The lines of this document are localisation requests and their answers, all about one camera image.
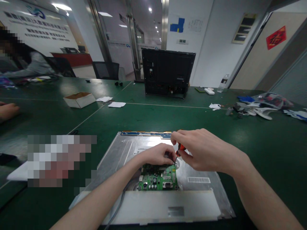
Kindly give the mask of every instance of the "capacitor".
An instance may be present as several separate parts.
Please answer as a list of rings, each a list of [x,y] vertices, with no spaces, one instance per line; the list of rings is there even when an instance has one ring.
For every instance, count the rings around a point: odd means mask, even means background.
[[[226,111],[226,116],[229,116],[233,112],[233,108],[229,107]]]

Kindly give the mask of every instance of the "circuit board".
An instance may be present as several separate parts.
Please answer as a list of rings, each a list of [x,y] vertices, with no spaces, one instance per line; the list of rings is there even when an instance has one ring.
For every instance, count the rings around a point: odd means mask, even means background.
[[[143,165],[139,178],[139,191],[177,189],[175,165]]]

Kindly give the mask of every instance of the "screwdriver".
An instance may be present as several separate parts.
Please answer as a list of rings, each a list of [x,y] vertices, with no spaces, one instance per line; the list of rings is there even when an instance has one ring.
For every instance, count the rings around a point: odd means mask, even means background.
[[[178,157],[181,157],[181,156],[180,156],[180,153],[179,153],[179,150],[183,150],[183,151],[184,151],[184,150],[186,150],[186,147],[184,147],[182,144],[178,143],[178,150],[176,151],[177,157],[176,157],[176,159],[175,159],[173,165],[176,164],[177,158],[178,158]]]

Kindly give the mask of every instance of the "company logo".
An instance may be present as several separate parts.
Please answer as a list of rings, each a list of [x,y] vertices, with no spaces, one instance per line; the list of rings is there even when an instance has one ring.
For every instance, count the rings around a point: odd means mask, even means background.
[[[39,9],[39,8],[33,8],[31,6],[27,6],[28,11],[30,14],[34,15],[35,17],[40,17],[42,19],[45,19],[45,14]]]

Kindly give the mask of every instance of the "white cardboard box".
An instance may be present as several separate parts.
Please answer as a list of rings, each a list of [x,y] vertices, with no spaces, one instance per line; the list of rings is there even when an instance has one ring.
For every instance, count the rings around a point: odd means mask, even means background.
[[[77,94],[73,94],[73,95],[64,97],[64,101],[70,107],[81,109],[89,104],[92,104],[93,102],[96,101],[96,99],[91,93],[80,92]]]

